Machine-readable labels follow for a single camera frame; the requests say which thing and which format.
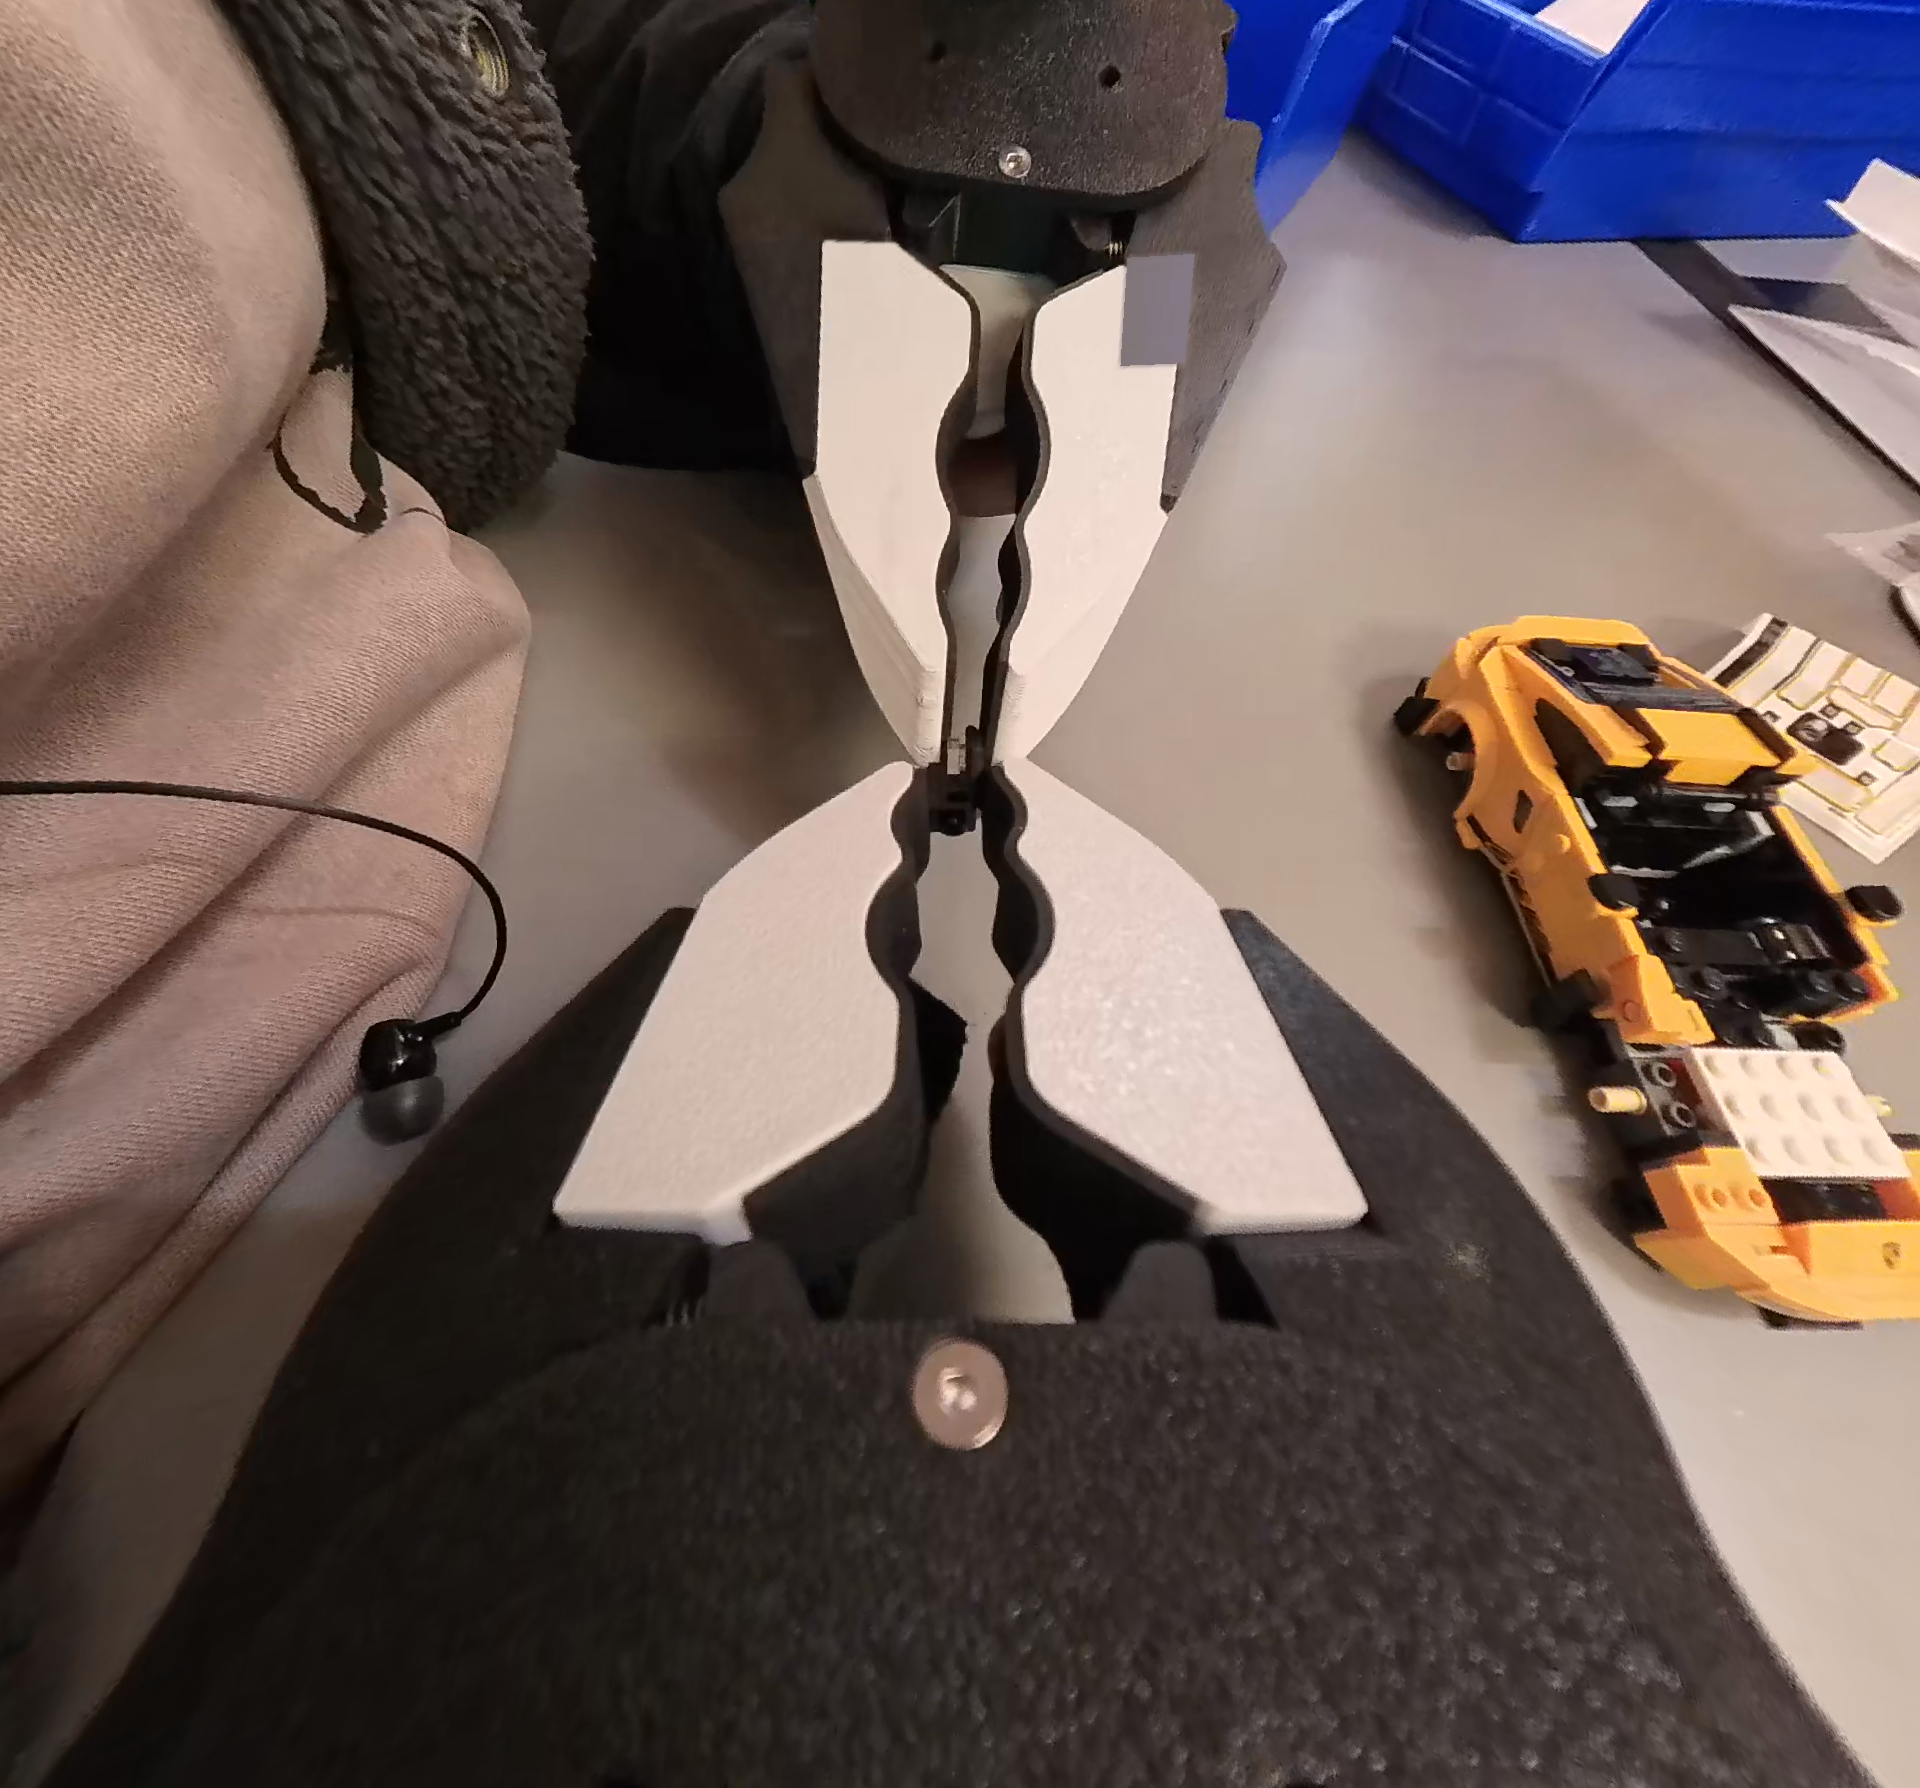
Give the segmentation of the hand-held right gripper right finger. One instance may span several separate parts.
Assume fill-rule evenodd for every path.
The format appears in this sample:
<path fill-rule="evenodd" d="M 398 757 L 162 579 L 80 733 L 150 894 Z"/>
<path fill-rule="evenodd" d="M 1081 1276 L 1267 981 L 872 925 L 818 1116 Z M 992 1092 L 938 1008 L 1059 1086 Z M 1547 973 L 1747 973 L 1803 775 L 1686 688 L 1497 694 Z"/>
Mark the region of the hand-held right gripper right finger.
<path fill-rule="evenodd" d="M 983 777 L 1028 1114 L 1208 1237 L 1354 1228 L 1363 1188 L 1216 894 L 1044 768 Z"/>

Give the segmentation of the black wired earphone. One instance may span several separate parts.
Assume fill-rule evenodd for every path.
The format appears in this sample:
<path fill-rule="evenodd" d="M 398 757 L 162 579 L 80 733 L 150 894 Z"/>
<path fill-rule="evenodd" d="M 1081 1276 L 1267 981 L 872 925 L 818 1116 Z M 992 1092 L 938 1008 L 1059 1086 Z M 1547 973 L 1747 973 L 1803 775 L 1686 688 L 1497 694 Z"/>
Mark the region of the black wired earphone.
<path fill-rule="evenodd" d="M 505 902 L 478 862 L 472 862 L 466 854 L 423 829 L 389 823 L 382 814 L 363 814 L 363 810 L 270 796 L 270 789 L 228 789 L 228 788 L 157 781 L 157 777 L 5 777 L 5 797 L 167 797 L 189 807 L 305 814 L 317 823 L 354 827 L 389 842 L 407 842 L 415 849 L 452 862 L 466 875 L 466 884 L 478 889 L 489 916 L 487 973 L 456 1008 L 433 1018 L 374 1020 L 363 1031 L 359 1066 L 354 1066 L 363 1125 L 374 1140 L 406 1144 L 437 1128 L 437 1123 L 444 1116 L 441 1041 L 459 1031 L 487 1003 L 510 955 Z"/>

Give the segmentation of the white sticker sheet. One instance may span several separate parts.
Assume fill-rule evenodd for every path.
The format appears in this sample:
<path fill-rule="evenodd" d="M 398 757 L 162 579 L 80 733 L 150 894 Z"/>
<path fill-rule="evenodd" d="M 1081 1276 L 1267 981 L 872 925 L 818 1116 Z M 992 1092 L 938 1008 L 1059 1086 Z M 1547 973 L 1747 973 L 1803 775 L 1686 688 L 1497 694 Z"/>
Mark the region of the white sticker sheet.
<path fill-rule="evenodd" d="M 1810 757 L 1794 814 L 1869 866 L 1915 842 L 1915 680 L 1778 614 L 1758 614 L 1704 670 Z"/>

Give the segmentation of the orange lego car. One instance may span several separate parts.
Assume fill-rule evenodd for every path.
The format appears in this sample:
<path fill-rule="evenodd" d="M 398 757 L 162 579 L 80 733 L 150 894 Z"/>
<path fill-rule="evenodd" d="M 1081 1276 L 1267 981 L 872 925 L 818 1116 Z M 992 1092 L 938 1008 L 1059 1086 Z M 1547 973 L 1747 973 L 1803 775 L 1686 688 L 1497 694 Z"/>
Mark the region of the orange lego car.
<path fill-rule="evenodd" d="M 1773 1323 L 1915 1323 L 1915 1128 L 1846 1060 L 1900 997 L 1908 907 L 1807 836 L 1810 757 L 1639 627 L 1568 614 L 1456 637 L 1393 723 L 1443 751 L 1532 1020 L 1620 1150 L 1623 1237 Z"/>

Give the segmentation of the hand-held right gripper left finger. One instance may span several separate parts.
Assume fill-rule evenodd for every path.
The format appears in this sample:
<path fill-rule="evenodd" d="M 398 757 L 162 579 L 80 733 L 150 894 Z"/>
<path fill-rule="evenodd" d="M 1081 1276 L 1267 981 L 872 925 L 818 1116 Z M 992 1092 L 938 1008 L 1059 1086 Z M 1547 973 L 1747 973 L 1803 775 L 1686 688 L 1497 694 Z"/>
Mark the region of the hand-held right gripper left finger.
<path fill-rule="evenodd" d="M 888 764 L 696 902 L 558 1188 L 568 1228 L 872 1241 L 924 1181 L 924 770 Z"/>

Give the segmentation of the blue plastic storage bin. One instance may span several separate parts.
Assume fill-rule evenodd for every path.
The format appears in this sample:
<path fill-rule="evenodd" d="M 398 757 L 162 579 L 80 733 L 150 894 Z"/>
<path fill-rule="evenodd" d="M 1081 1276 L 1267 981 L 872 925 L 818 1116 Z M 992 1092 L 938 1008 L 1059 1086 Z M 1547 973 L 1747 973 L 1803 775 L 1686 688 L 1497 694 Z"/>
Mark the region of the blue plastic storage bin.
<path fill-rule="evenodd" d="M 1915 171 L 1915 0 L 1650 0 L 1612 54 L 1549 0 L 1414 0 L 1360 123 L 1511 240 L 1826 237 Z"/>
<path fill-rule="evenodd" d="M 890 184 L 1096 212 L 1194 184 L 1250 127 L 1277 231 L 1330 162 L 1410 0 L 811 0 L 814 89 Z"/>

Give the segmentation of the beige hoodie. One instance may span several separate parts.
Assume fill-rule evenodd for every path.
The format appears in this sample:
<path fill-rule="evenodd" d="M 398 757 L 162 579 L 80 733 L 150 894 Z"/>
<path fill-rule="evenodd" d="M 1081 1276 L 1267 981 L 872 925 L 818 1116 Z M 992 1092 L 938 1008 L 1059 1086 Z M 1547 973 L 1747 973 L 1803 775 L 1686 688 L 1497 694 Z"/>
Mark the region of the beige hoodie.
<path fill-rule="evenodd" d="M 322 225 L 218 0 L 5 0 L 5 777 L 475 854 L 531 619 L 354 493 Z M 5 1516 L 433 993 L 466 875 L 223 801 L 5 797 Z"/>

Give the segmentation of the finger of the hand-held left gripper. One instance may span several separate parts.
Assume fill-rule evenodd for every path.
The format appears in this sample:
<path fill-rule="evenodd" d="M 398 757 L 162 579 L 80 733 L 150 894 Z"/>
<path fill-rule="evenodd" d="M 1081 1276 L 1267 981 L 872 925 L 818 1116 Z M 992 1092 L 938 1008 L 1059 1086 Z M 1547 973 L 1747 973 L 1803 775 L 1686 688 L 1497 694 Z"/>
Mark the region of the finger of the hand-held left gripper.
<path fill-rule="evenodd" d="M 897 240 L 822 246 L 807 505 L 851 657 L 909 757 L 941 757 L 941 457 L 975 419 L 976 310 Z"/>
<path fill-rule="evenodd" d="M 1028 757 L 1075 705 L 1164 532 L 1175 363 L 1124 363 L 1129 267 L 1053 293 L 1014 363 L 1032 484 L 999 545 L 999 633 L 984 673 L 989 764 Z"/>

